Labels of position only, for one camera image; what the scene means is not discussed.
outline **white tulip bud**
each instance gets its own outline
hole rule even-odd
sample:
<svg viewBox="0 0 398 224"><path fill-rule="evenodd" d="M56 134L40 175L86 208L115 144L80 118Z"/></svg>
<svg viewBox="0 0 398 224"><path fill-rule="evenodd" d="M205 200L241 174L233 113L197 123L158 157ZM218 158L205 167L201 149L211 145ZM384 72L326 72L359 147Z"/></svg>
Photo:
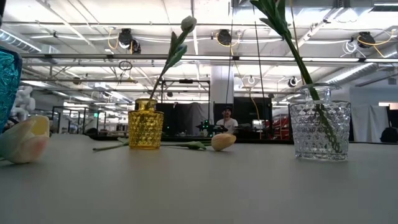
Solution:
<svg viewBox="0 0 398 224"><path fill-rule="evenodd" d="M182 20L181 30L182 31L188 30L189 32L192 32L196 25L197 25L197 20L195 18L193 18L192 16L188 16Z"/></svg>

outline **clear glass vase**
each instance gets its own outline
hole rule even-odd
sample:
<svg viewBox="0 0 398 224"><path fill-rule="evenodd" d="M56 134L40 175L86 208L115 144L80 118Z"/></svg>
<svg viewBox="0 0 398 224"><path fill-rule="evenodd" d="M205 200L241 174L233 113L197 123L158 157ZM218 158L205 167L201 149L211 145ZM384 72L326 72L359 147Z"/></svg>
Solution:
<svg viewBox="0 0 398 224"><path fill-rule="evenodd" d="M347 159L351 104L331 100L331 91L337 88L327 83L305 85L301 87L305 102L290 105L297 158Z"/></svg>
<svg viewBox="0 0 398 224"><path fill-rule="evenodd" d="M131 149L158 149L162 137L164 114L155 111L157 101L138 99L137 111L129 112L129 146Z"/></svg>

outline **white curtain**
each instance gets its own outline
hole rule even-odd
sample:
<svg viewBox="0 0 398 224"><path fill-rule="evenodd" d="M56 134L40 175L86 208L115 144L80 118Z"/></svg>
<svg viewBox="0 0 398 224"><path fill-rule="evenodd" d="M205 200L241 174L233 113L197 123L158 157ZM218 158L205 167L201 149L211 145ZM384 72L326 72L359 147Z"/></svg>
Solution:
<svg viewBox="0 0 398 224"><path fill-rule="evenodd" d="M351 107L351 115L355 141L380 142L381 133L389 126L385 107L356 105Z"/></svg>

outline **yellow cable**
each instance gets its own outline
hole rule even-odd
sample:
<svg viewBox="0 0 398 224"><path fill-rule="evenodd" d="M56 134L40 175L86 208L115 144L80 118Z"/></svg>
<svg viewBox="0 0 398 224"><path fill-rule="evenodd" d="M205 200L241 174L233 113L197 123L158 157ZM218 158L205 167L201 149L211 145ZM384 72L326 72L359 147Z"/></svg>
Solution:
<svg viewBox="0 0 398 224"><path fill-rule="evenodd" d="M244 84L244 81L243 81L243 78L242 78L242 76L241 76L241 73L239 72L239 68L238 68L238 65L236 64L236 61L234 60L234 64L235 64L235 67L236 67L236 70L238 71L238 74L239 74L239 77L241 78L241 80L242 80L242 84L243 84L243 87L245 88L245 89L247 89L246 88L246 85ZM256 104L256 102L254 101L254 99L253 99L253 97L251 97L251 89L249 90L249 97L250 97L250 99L251 99L251 101L253 102L253 104L254 104L254 107L256 108L256 113L257 113L257 119L258 119L258 121L260 121L260 116L259 116L259 108L257 107L257 104Z"/></svg>
<svg viewBox="0 0 398 224"><path fill-rule="evenodd" d="M384 56L381 52L380 52L380 50L379 49L377 49L377 47L376 46L373 46L375 49L376 49L376 51L379 53L379 55L381 55L382 57L386 57L386 56Z"/></svg>
<svg viewBox="0 0 398 224"><path fill-rule="evenodd" d="M108 37L111 37L111 34L112 34L112 29L111 29L111 32L109 32ZM118 34L118 38L116 39L116 45L114 47L111 45L110 39L108 39L108 45L111 49L116 49L118 47L118 44L119 44L119 34Z"/></svg>
<svg viewBox="0 0 398 224"><path fill-rule="evenodd" d="M132 54L132 48L134 47L134 44L132 43L132 41L130 42L130 54Z"/></svg>
<svg viewBox="0 0 398 224"><path fill-rule="evenodd" d="M239 43L239 38L240 38L240 35L238 35L238 41L237 41L235 44L233 44L232 46L231 46L231 45L225 45L225 44L222 44L222 43L220 43L220 42L218 41L218 33L216 33L216 40L217 40L218 44L220 44L220 45L223 46L223 47L233 47L233 46L235 46L236 44Z"/></svg>
<svg viewBox="0 0 398 224"><path fill-rule="evenodd" d="M362 44L366 44L366 45L370 45L370 46L378 46L378 45L382 45L382 44L386 44L386 43L390 42L390 40L392 39L392 35L393 34L394 34L394 31L392 30L390 39L388 39L388 40L386 40L384 42L381 42L381 43L377 43L377 44L366 43L365 41L362 41L362 40L359 39L361 36L358 36L357 40L358 40L358 42L360 42Z"/></svg>

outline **yellow glass vase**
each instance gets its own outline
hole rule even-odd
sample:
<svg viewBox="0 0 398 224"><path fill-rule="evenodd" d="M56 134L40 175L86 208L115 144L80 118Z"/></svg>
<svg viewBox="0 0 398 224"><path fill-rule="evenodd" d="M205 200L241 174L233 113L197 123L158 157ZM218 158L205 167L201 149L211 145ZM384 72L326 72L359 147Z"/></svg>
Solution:
<svg viewBox="0 0 398 224"><path fill-rule="evenodd" d="M164 114L155 111L157 101L138 99L137 111L129 111L130 149L158 149L162 137Z"/></svg>

